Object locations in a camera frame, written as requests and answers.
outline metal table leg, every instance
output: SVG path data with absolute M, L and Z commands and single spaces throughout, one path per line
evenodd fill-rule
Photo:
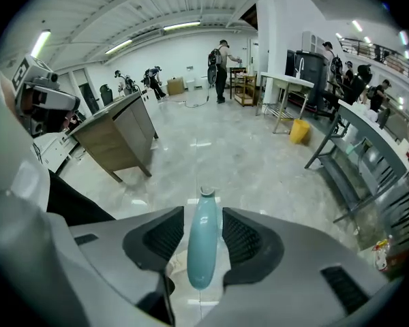
M 386 191 L 389 190 L 390 187 L 392 187 L 397 181 L 399 180 L 399 178 L 397 177 L 393 177 L 389 183 L 388 183 L 388 187 L 383 187 L 380 191 L 378 191 L 376 194 L 368 196 L 367 198 L 365 198 L 364 200 L 362 200 L 361 202 L 359 202 L 353 209 L 349 210 L 345 215 L 342 215 L 341 217 L 338 217 L 337 219 L 335 219 L 333 221 L 333 223 L 337 223 L 338 221 L 341 221 L 344 218 L 350 217 L 350 216 L 355 216 L 362 208 L 366 207 L 367 205 L 371 204 L 374 200 L 376 200 L 377 198 L 379 198 L 381 195 L 383 195 Z
M 273 133 L 275 133 L 277 131 L 277 128 L 279 127 L 280 120 L 282 119 L 282 113 L 284 112 L 286 98 L 288 98 L 288 92 L 289 92 L 289 82 L 286 85 L 285 93 L 284 93 L 284 96 L 282 98 L 282 104 L 280 105 L 279 116 L 277 117 L 277 123 L 275 124 Z
M 307 93 L 305 94 L 305 101 L 303 102 L 303 106 L 301 107 L 299 119 L 301 119 L 301 115 L 302 115 L 303 112 L 305 111 L 305 107 L 306 107 L 306 104 L 307 104 L 307 100 L 309 99 L 310 93 L 311 93 L 311 91 L 309 90 L 309 92 L 307 92 Z
M 230 99 L 232 99 L 232 68 L 229 68 L 230 77 L 229 77 L 229 91 L 230 91 Z
M 260 82 L 259 82 L 259 97 L 258 97 L 258 101 L 256 103 L 256 116 L 259 115 L 259 108 L 262 108 L 262 103 L 263 100 L 261 101 L 260 98 L 262 97 L 262 84 L 264 82 L 264 76 L 260 77 Z
M 321 150 L 324 148 L 327 141 L 331 138 L 333 131 L 335 130 L 336 125 L 338 124 L 339 118 L 340 118 L 340 115 L 336 113 L 335 119 L 332 122 L 332 126 L 330 127 L 329 132 L 327 132 L 327 135 L 324 137 L 320 146 L 318 147 L 318 149 L 316 149 L 315 153 L 312 155 L 311 159 L 308 161 L 305 168 L 309 168 L 312 165 L 312 162 L 314 162 L 315 159 L 319 156 L 319 154 L 321 153 Z

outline glossy tile floor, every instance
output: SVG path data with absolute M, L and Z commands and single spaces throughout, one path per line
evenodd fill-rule
M 162 208 L 185 206 L 185 236 L 168 267 L 176 284 L 171 296 L 177 326 L 194 326 L 222 295 L 222 277 L 229 270 L 227 248 L 219 241 L 217 268 L 210 286 L 199 292 L 186 273 L 187 239 L 200 186 L 213 187 L 220 207 L 231 206 L 317 228 L 347 247 L 358 250 L 354 226 L 349 221 L 333 224 L 342 214 L 342 201 L 324 176 L 304 165 L 316 146 L 294 145 L 286 134 L 273 134 L 275 119 L 254 115 L 251 107 L 234 100 L 216 104 L 210 90 L 175 95 L 159 104 L 152 117 L 159 139 L 152 147 L 147 178 L 139 168 L 119 171 L 119 184 L 87 153 L 78 149 L 61 171 L 76 190 L 98 203 L 117 219 Z

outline railing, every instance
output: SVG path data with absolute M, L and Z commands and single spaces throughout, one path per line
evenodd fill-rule
M 370 46 L 366 42 L 356 39 L 346 38 L 340 40 L 339 43 L 344 52 L 373 59 L 409 78 L 409 59 L 406 59 L 397 51 L 377 44 L 370 44 Z

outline yellow bucket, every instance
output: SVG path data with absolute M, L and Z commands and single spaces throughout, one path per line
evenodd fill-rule
M 303 120 L 294 120 L 289 139 L 292 143 L 300 143 L 309 132 L 309 123 Z

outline ceiling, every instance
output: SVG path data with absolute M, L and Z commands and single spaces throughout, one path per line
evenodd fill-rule
M 331 20 L 330 24 L 333 25 L 333 30 L 344 38 L 363 41 L 367 36 L 372 43 L 396 50 L 401 54 L 409 48 L 402 44 L 399 36 L 400 28 L 395 25 L 374 23 L 363 19 L 357 21 L 363 29 L 362 32 L 357 31 L 350 20 Z
M 105 61 L 105 52 L 128 40 L 161 37 L 161 28 L 200 20 L 197 30 L 253 31 L 240 17 L 257 0 L 31 0 L 0 42 L 0 66 L 11 70 L 33 48 L 41 31 L 52 34 L 40 55 L 53 69 Z M 312 0 L 327 19 L 385 22 L 375 0 Z

